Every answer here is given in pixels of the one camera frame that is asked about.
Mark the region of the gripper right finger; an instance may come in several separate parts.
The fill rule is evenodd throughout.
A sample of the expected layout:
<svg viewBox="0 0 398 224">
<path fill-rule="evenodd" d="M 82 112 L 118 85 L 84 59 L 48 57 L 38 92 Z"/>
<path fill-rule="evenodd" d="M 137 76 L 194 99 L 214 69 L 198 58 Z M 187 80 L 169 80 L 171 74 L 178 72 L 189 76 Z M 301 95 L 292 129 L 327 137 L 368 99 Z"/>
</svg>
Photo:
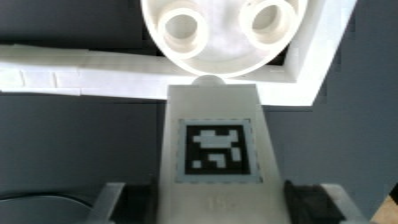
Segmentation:
<svg viewBox="0 0 398 224">
<path fill-rule="evenodd" d="M 283 191 L 286 224 L 370 224 L 338 184 L 295 185 L 286 181 Z"/>
</svg>

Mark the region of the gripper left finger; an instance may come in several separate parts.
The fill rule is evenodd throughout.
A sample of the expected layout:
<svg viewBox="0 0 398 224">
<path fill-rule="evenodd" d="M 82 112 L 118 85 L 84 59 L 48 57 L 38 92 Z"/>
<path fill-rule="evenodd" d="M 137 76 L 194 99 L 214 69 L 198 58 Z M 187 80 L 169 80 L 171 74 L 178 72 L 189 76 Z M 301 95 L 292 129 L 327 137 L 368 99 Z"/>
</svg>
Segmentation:
<svg viewBox="0 0 398 224">
<path fill-rule="evenodd" d="M 107 183 L 84 224 L 157 224 L 157 202 L 155 184 Z"/>
</svg>

